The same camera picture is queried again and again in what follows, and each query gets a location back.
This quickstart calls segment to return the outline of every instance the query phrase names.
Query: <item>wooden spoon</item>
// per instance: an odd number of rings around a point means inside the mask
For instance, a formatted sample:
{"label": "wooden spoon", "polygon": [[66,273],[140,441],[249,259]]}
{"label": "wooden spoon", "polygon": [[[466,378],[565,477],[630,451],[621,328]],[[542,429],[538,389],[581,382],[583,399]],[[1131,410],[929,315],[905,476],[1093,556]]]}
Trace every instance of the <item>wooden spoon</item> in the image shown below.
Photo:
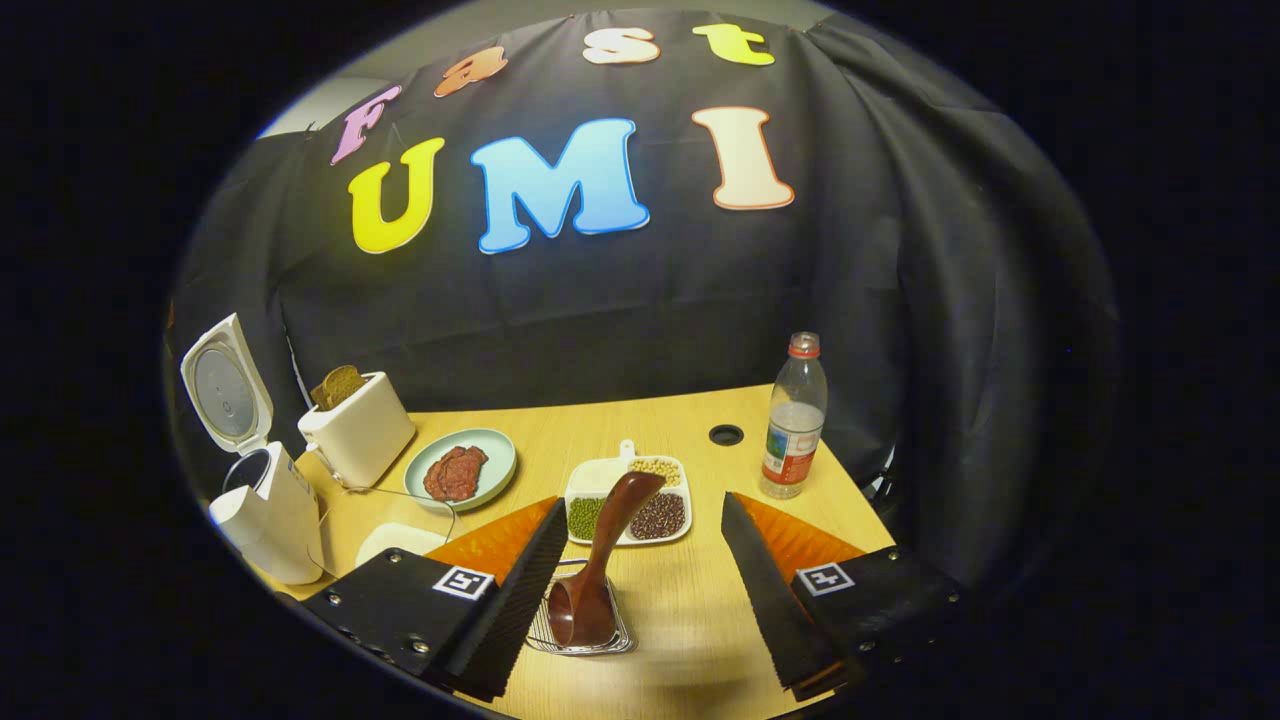
{"label": "wooden spoon", "polygon": [[622,537],[622,530],[644,507],[650,497],[667,484],[667,479],[654,473],[631,471],[613,484],[604,498],[600,516],[595,521],[591,538],[591,556],[586,566],[572,578],[557,580],[547,598],[547,614],[552,635],[563,647],[593,647],[609,642],[617,625],[613,605],[604,584],[604,568],[609,553]]}

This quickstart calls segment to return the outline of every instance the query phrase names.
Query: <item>open lid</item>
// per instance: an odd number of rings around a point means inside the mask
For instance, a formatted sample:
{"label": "open lid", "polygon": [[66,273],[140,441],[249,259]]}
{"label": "open lid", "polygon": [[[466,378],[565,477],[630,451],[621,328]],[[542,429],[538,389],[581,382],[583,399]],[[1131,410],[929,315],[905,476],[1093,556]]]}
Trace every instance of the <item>open lid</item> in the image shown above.
{"label": "open lid", "polygon": [[182,382],[218,447],[241,455],[266,447],[271,396],[248,352],[236,313],[191,346],[182,359]]}

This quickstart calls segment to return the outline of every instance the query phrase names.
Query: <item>hole in table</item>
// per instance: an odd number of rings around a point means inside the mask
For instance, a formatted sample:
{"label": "hole in table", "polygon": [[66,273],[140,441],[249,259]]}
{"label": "hole in table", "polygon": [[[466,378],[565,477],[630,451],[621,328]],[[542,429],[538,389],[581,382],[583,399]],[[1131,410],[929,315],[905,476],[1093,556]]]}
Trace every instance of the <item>hole in table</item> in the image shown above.
{"label": "hole in table", "polygon": [[742,428],[737,425],[716,425],[709,433],[716,445],[737,445],[742,442]]}

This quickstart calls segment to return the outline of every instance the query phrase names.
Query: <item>green beans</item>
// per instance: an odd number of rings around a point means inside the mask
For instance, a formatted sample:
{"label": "green beans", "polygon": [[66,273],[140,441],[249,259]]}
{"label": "green beans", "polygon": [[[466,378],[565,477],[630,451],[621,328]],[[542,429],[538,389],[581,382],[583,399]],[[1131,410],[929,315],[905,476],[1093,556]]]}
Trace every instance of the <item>green beans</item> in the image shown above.
{"label": "green beans", "polygon": [[603,497],[575,497],[568,503],[570,534],[588,541],[595,537],[595,520],[600,516],[600,507],[604,507]]}

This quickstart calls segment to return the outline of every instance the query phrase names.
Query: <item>wooden table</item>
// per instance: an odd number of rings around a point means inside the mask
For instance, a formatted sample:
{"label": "wooden table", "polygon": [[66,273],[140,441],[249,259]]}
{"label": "wooden table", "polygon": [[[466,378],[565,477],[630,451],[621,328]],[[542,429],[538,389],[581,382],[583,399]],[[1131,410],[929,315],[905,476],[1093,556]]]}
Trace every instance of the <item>wooden table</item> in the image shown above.
{"label": "wooden table", "polygon": [[[527,719],[740,720],[772,717],[831,694],[797,703],[778,684],[737,565],[721,536],[724,492],[764,500],[867,552],[893,539],[826,443],[797,497],[772,500],[760,492],[769,389],[755,386],[590,405],[411,414],[417,436],[379,488],[403,492],[404,468],[419,450],[454,430],[494,428],[516,445],[515,479],[488,505],[461,514],[466,529],[563,495],[577,464],[616,457],[625,438],[635,441],[637,455],[680,459],[689,477],[694,512],[689,534],[664,544],[618,547],[609,561],[609,578],[636,650],[566,657],[525,647],[506,697],[477,705]],[[742,428],[746,437],[731,447],[714,445],[708,432],[722,423]],[[321,537],[325,565],[339,575],[353,569],[360,543],[383,523],[439,528],[438,518],[411,498],[343,495],[312,454],[297,466],[319,491],[321,510],[332,509]],[[567,543],[563,557],[586,557],[589,550]],[[264,579],[300,600],[333,582],[328,574],[308,585],[282,587]],[[568,705],[567,697],[577,702]]]}

